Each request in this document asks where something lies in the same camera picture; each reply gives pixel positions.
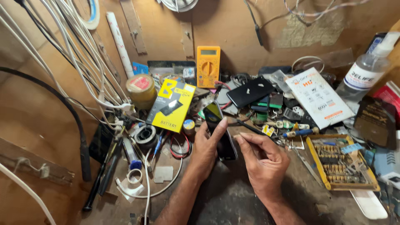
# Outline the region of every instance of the phone case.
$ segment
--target phone case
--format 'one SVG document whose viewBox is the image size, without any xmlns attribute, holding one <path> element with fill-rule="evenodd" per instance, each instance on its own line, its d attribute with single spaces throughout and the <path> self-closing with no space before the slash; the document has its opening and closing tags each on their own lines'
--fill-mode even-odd
<svg viewBox="0 0 400 225">
<path fill-rule="evenodd" d="M 270 94 L 274 89 L 272 84 L 261 76 L 229 91 L 226 95 L 237 108 L 242 108 Z"/>
</svg>

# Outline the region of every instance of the digital multimeter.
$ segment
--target digital multimeter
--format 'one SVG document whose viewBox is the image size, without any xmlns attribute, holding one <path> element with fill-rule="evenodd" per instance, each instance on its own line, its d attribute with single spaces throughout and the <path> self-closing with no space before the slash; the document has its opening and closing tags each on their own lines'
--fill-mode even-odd
<svg viewBox="0 0 400 225">
<path fill-rule="evenodd" d="M 219 46 L 197 47 L 197 87 L 214 88 L 220 76 L 220 57 Z"/>
</svg>

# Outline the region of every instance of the hand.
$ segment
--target hand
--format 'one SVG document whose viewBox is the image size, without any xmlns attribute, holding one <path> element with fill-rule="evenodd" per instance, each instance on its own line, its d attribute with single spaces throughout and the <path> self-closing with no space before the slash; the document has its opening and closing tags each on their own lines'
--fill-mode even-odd
<svg viewBox="0 0 400 225">
<path fill-rule="evenodd" d="M 228 120 L 224 117 L 215 128 L 211 137 L 207 123 L 204 122 L 194 138 L 193 152 L 186 171 L 192 173 L 203 182 L 210 175 L 217 157 L 217 143 L 228 128 Z"/>
<path fill-rule="evenodd" d="M 235 138 L 255 194 L 264 205 L 282 200 L 280 184 L 290 163 L 286 153 L 267 136 L 240 133 Z"/>
</svg>

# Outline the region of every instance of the stylus pen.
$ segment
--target stylus pen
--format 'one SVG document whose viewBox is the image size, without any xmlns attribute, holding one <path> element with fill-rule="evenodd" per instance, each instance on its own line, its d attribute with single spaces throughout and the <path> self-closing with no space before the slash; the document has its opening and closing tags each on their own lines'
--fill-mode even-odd
<svg viewBox="0 0 400 225">
<path fill-rule="evenodd" d="M 246 124 L 245 122 L 243 122 L 243 121 L 241 121 L 241 120 L 237 120 L 237 122 L 240 123 L 241 125 L 245 126 L 247 129 L 253 131 L 253 132 L 256 133 L 256 134 L 267 136 L 267 135 L 264 134 L 263 132 L 261 132 L 261 131 L 255 129 L 254 127 L 252 127 L 252 126 Z"/>
</svg>

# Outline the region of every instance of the spray bottle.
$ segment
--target spray bottle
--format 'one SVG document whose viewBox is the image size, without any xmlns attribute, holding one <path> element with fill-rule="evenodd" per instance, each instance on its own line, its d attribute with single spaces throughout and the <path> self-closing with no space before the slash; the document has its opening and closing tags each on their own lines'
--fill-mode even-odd
<svg viewBox="0 0 400 225">
<path fill-rule="evenodd" d="M 357 58 L 336 93 L 343 99 L 359 102 L 390 67 L 386 58 L 394 49 L 400 32 L 389 32 L 371 54 Z"/>
</svg>

